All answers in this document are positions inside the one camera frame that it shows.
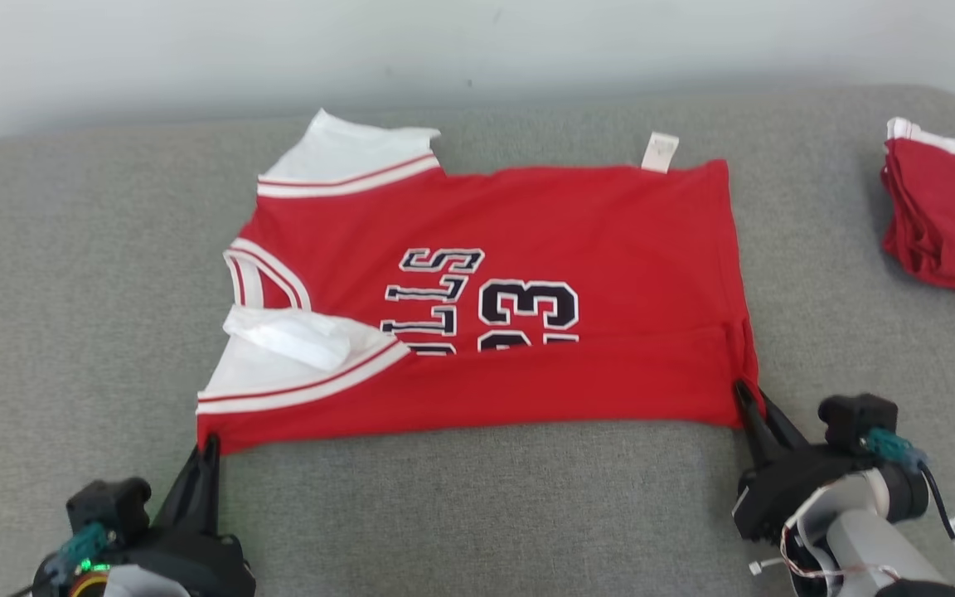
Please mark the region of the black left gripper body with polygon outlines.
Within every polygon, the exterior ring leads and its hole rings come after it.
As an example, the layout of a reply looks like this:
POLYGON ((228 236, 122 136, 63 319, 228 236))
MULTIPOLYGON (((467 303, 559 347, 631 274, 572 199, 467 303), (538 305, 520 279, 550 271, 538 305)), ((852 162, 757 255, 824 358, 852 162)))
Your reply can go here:
POLYGON ((234 536, 156 531, 109 563, 106 596, 254 596, 255 576, 234 536))

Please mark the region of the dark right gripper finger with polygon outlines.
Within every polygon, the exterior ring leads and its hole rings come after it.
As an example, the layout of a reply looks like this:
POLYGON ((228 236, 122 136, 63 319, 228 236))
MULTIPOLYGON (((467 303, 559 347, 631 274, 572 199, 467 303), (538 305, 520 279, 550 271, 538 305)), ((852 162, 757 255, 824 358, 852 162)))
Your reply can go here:
POLYGON ((772 464, 781 456, 781 444, 767 423, 764 394, 745 379, 738 379, 733 390, 754 466, 772 464))
POLYGON ((765 424, 770 441, 765 449, 766 457, 782 457, 810 446, 804 434, 770 398, 764 398, 764 405, 765 424))

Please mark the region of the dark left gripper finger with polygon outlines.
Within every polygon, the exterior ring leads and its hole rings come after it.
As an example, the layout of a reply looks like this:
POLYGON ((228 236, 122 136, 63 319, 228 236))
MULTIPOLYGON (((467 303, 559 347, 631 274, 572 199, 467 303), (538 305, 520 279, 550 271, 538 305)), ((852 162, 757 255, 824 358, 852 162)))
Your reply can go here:
POLYGON ((192 494, 196 490, 197 481, 200 480, 200 464, 201 450, 194 447, 155 515, 156 527, 174 527, 186 520, 191 507, 192 494))
POLYGON ((221 442, 209 434, 200 457, 200 529, 209 536, 219 536, 221 442))

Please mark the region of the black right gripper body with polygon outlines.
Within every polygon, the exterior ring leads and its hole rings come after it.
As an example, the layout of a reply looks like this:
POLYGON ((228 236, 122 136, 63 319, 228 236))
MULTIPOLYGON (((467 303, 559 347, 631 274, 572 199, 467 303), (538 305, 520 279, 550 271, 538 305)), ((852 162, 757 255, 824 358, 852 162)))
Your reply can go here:
POLYGON ((860 458, 831 447, 807 447, 756 468, 733 506, 746 541, 774 541, 781 526, 819 488, 859 468, 860 458))

